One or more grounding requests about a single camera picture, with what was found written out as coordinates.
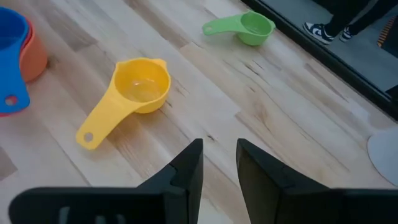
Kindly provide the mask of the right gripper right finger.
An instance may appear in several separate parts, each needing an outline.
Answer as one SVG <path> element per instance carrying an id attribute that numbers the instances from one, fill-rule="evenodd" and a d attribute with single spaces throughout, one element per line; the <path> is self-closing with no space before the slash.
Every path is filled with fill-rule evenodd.
<path id="1" fill-rule="evenodd" d="M 398 190 L 329 188 L 246 139 L 236 165 L 251 224 L 398 224 Z"/>

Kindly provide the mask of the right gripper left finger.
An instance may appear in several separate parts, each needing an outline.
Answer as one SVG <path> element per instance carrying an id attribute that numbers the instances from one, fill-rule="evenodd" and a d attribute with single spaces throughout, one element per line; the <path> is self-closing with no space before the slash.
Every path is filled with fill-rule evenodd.
<path id="1" fill-rule="evenodd" d="M 37 187 L 14 197 L 12 224 L 197 224 L 203 141 L 137 187 Z"/>

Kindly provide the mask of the yellow measuring cup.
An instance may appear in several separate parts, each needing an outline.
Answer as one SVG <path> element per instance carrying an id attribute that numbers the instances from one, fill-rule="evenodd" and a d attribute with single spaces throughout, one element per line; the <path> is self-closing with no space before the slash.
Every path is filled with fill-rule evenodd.
<path id="1" fill-rule="evenodd" d="M 165 60 L 134 58 L 118 62 L 105 94 L 77 131 L 76 142 L 85 149 L 96 149 L 130 114 L 159 109 L 170 87 L 171 77 Z"/>

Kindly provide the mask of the orange measuring cup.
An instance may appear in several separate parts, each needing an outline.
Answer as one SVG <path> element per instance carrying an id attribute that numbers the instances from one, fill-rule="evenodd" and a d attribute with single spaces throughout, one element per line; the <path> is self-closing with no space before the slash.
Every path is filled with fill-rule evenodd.
<path id="1" fill-rule="evenodd" d="M 33 23 L 26 19 L 28 33 L 19 56 L 22 79 L 28 83 L 40 76 L 47 66 L 48 55 L 41 38 L 36 34 Z"/>

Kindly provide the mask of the green measuring cup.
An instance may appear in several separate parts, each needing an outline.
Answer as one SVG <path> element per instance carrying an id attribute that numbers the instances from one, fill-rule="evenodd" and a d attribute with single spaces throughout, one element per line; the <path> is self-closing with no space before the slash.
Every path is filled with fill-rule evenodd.
<path id="1" fill-rule="evenodd" d="M 241 42 L 250 46 L 262 45 L 274 29 L 272 20 L 254 11 L 215 19 L 202 26 L 205 35 L 233 32 L 237 33 Z"/>

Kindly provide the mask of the white plant pot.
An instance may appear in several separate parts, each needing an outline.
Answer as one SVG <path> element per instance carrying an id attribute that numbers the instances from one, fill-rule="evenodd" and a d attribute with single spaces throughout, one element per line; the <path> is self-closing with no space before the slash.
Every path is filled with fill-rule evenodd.
<path id="1" fill-rule="evenodd" d="M 398 126 L 373 134 L 368 139 L 367 148 L 376 170 L 398 187 Z"/>

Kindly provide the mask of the person's shoe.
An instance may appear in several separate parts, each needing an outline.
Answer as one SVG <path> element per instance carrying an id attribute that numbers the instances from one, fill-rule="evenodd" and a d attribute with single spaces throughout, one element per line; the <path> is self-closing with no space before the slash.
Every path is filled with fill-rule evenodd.
<path id="1" fill-rule="evenodd" d="M 350 39 L 352 39 L 354 37 L 354 34 L 351 33 L 350 27 L 345 27 L 344 30 L 342 31 L 339 39 L 342 42 L 347 42 Z"/>
<path id="2" fill-rule="evenodd" d="M 334 39 L 333 36 L 326 33 L 323 24 L 305 22 L 303 24 L 303 29 L 308 35 L 326 45 L 330 44 Z"/>

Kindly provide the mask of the orange striped dark mat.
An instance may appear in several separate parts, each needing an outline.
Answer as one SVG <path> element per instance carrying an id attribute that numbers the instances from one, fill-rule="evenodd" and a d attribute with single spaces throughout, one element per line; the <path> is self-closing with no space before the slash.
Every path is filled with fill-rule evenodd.
<path id="1" fill-rule="evenodd" d="M 379 34 L 377 45 L 398 58 L 398 16 L 393 16 Z"/>

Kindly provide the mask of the person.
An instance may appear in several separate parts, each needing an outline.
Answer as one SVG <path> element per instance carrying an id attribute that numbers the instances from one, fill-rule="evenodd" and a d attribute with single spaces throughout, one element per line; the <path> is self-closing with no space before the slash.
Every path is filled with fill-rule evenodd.
<path id="1" fill-rule="evenodd" d="M 339 11 L 333 15 L 329 23 L 324 25 L 326 34 L 335 37 L 344 28 L 348 28 L 351 35 L 357 35 L 398 4 L 398 0 L 377 0 L 367 13 L 350 24 L 369 2 L 370 0 L 342 0 Z"/>

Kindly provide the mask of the black table frame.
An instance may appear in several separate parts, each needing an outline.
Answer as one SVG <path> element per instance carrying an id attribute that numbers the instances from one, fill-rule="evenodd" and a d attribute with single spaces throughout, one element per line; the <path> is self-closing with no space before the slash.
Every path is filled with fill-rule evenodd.
<path id="1" fill-rule="evenodd" d="M 376 105 L 382 112 L 398 122 L 398 104 L 392 100 L 391 96 L 381 91 L 376 85 L 372 84 L 368 79 L 342 61 L 342 59 L 330 52 L 323 44 L 311 38 L 303 29 L 293 25 L 263 1 L 240 1 L 253 11 L 274 21 L 277 29 L 283 34 L 302 47 L 311 56 L 315 57 L 322 65 L 326 66 L 367 100 Z"/>

